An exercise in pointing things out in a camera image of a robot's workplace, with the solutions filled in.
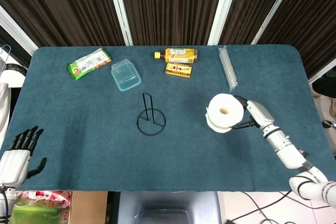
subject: white robotic hand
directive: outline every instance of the white robotic hand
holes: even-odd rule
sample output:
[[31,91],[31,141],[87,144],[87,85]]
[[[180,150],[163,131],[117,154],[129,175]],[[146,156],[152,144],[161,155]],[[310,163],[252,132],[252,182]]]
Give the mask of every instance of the white robotic hand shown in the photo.
[[37,128],[18,134],[0,160],[0,223],[8,223],[17,197],[15,188],[25,179],[39,174],[46,165],[47,158],[44,157],[36,169],[28,171],[30,157],[43,132],[43,129],[35,132]]
[[289,136],[274,126],[274,119],[266,108],[258,102],[246,100],[235,95],[235,98],[250,113],[250,121],[232,126],[234,129],[256,126],[264,133],[264,138],[273,148],[280,160],[288,169],[298,169],[300,174],[289,179],[294,193],[303,199],[322,200],[336,207],[336,183],[329,182],[325,175],[307,161],[291,143]]

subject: floor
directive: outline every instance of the floor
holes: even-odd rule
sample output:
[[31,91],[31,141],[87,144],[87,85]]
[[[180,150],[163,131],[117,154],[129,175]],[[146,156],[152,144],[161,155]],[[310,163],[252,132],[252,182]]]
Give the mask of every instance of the floor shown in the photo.
[[[333,118],[329,114],[330,100],[328,97],[321,96],[319,98],[314,98],[314,101],[321,121],[336,121],[336,118]],[[332,151],[336,154],[336,130],[332,128],[325,129],[325,135],[329,141]],[[282,194],[279,192],[253,192],[248,194],[252,196],[260,207],[266,206],[282,197]],[[218,196],[219,202],[221,203],[223,223],[225,223],[227,219],[233,220],[236,217],[256,209],[252,200],[241,192],[218,192]],[[319,201],[303,200],[293,192],[291,192],[288,196],[313,208],[326,205],[325,203]],[[235,220],[234,223],[261,224],[262,222],[263,224],[336,224],[336,209],[328,207],[313,210],[289,198],[285,198],[273,206],[265,208],[263,212],[267,218],[276,222],[262,222],[265,217],[260,213],[260,211],[256,211],[253,214]]]

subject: toilet paper roll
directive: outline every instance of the toilet paper roll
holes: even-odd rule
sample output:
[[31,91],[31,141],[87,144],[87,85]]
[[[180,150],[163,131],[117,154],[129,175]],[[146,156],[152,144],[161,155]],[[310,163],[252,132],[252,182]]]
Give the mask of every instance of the toilet paper roll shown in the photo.
[[242,104],[231,94],[215,95],[206,110],[205,117],[209,127],[218,133],[228,132],[244,116]]

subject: clear plastic box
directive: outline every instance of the clear plastic box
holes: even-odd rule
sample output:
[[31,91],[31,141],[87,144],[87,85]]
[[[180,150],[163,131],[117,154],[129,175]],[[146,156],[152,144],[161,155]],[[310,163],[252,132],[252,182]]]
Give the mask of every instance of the clear plastic box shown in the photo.
[[120,91],[129,90],[141,83],[140,75],[128,59],[113,64],[111,74]]

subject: cardboard box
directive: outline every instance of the cardboard box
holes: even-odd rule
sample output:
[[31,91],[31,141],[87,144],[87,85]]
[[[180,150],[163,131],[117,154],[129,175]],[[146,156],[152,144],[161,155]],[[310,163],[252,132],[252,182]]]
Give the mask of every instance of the cardboard box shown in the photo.
[[105,224],[107,191],[73,191],[68,224]]

